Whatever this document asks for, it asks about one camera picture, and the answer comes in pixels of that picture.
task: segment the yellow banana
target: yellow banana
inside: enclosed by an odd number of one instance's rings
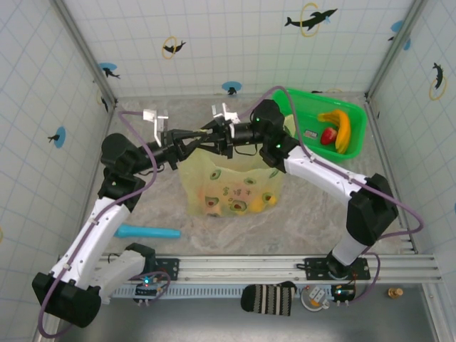
[[[351,137],[350,119],[348,118],[347,113],[342,110],[335,109],[329,113],[320,113],[317,118],[318,121],[332,123],[338,127],[336,150],[337,153],[345,153]]]
[[[336,110],[339,115],[339,131],[336,138],[336,150],[338,153],[345,153],[351,137],[350,119],[342,110]]]

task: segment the sandy floor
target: sandy floor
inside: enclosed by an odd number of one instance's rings
[[[332,94],[361,107],[361,95]],[[119,110],[164,109],[169,112],[169,128],[197,129],[211,120],[211,105],[225,102],[238,113],[246,110],[257,98],[142,98],[122,100]],[[153,140],[152,124],[131,118],[145,140]],[[137,144],[135,138],[115,116],[110,133],[119,132]],[[361,154],[342,164],[364,175],[384,174],[369,125],[366,128]],[[101,185],[103,167],[99,167],[89,207],[93,206]],[[187,198],[179,173],[169,166],[158,175],[156,183],[145,192],[126,223],[179,229],[180,239],[118,239],[112,238],[107,252],[120,252],[132,242],[151,246],[161,254],[327,254],[345,230],[346,208],[334,198],[312,185],[284,176],[281,198],[277,205],[260,214],[235,218],[192,217],[186,211]],[[394,222],[388,232],[399,229]],[[384,254],[400,253],[399,238],[385,239],[374,248]]]

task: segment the striped sock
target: striped sock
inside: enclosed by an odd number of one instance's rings
[[[248,285],[242,292],[241,307],[258,314],[290,316],[296,286],[291,281],[277,285]]]

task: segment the blue circle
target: blue circle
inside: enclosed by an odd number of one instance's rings
[[[408,50],[410,48],[410,44],[411,44],[411,41],[410,41],[410,38],[405,42],[405,45],[404,45],[404,50]]]
[[[117,69],[117,66],[115,64],[112,64],[112,63],[108,63],[108,62],[102,62],[102,63],[99,63],[98,64],[100,66],[100,68],[108,68],[109,70],[111,71],[114,71],[115,69]]]
[[[66,138],[65,128],[63,126],[60,126],[59,128],[57,128],[56,134],[59,135],[59,137],[57,140],[54,140],[54,145],[57,148],[61,148]]]
[[[403,21],[399,20],[396,21],[393,25],[391,25],[392,32],[399,32],[400,28],[402,27]]]
[[[236,91],[240,91],[242,84],[236,81],[228,81],[222,84],[222,89],[228,91],[230,88],[234,88]]]

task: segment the blue foam toy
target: blue foam toy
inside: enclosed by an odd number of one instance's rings
[[[178,239],[180,238],[180,230],[153,228],[153,227],[136,227],[128,224],[122,224],[115,237],[158,237],[163,239]]]

